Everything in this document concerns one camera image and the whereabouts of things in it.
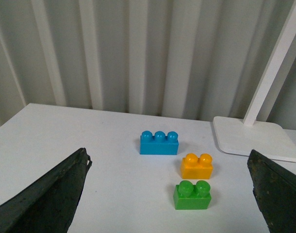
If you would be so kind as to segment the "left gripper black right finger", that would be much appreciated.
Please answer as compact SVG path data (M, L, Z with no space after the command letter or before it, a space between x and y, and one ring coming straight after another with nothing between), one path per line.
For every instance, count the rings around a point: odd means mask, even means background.
M247 167L253 194L271 233L296 233L296 175L256 150Z

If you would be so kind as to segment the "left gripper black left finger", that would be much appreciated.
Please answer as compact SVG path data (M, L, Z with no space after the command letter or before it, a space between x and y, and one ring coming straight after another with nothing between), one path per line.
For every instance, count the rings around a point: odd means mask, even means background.
M91 165L80 148L0 205L0 233L66 233Z

